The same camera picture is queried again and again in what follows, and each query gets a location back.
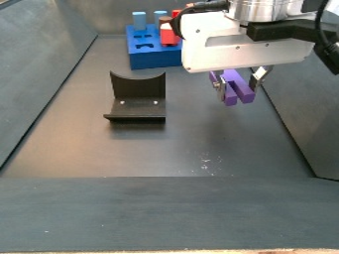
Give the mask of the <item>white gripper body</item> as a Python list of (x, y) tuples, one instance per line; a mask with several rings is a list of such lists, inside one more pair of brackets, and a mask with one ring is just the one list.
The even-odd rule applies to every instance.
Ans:
[(223, 12), (181, 16), (181, 63), (188, 72), (297, 63), (309, 55), (312, 43), (296, 39), (255, 42), (240, 24)]

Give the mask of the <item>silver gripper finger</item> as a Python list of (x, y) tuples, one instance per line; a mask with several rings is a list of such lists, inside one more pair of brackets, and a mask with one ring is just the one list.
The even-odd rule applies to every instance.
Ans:
[(215, 70), (213, 71), (213, 75), (215, 75), (215, 84), (213, 87), (217, 91), (217, 97), (220, 99), (221, 102), (225, 101), (225, 81), (221, 77), (223, 72), (220, 70)]
[(264, 79), (271, 71), (272, 71), (272, 65), (260, 66), (253, 71), (251, 75), (251, 79), (249, 79), (249, 88), (252, 89), (252, 91), (256, 91), (259, 86), (263, 84)]

